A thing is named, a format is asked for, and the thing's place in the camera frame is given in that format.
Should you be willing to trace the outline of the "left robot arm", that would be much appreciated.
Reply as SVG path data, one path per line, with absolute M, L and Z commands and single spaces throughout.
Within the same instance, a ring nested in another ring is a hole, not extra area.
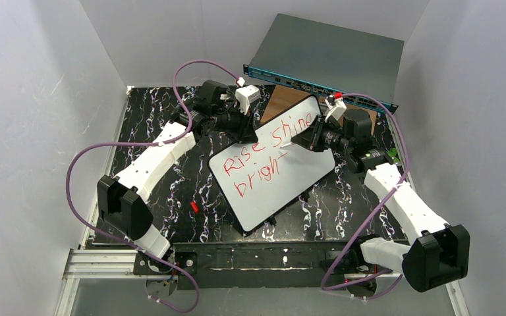
M 115 176 L 105 175 L 98 181 L 100 219 L 139 249 L 163 258 L 170 243 L 154 226 L 153 215 L 146 205 L 152 190 L 203 136 L 215 132 L 238 144 L 256 143 L 251 107 L 260 96 L 260 90 L 253 85 L 232 90 L 213 80 L 204 82 L 134 162 Z

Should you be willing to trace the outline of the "red marker cap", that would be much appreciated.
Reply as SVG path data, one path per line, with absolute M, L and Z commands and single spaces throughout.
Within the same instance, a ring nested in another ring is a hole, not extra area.
M 196 204 L 196 202 L 192 201 L 190 205 L 194 214 L 198 214 L 200 212 L 199 206 Z

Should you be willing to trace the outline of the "white whiteboard black frame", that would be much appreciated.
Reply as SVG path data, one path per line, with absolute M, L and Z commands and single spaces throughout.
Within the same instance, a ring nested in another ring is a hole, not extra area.
M 273 216 L 335 168 L 329 150 L 290 145 L 321 113 L 309 95 L 256 129 L 253 144 L 231 144 L 211 156 L 208 167 L 243 231 Z

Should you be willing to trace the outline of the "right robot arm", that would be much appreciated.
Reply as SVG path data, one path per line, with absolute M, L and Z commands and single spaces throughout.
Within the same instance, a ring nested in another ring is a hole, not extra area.
M 407 244 L 370 234 L 356 235 L 328 268 L 377 265 L 403 275 L 418 292 L 465 278 L 468 274 L 470 234 L 432 211 L 401 175 L 392 157 L 372 139 L 372 120 L 361 109 L 345 111 L 343 122 L 318 115 L 292 144 L 313 152 L 330 150 L 347 161 L 351 171 L 379 197 L 382 206 L 404 229 Z

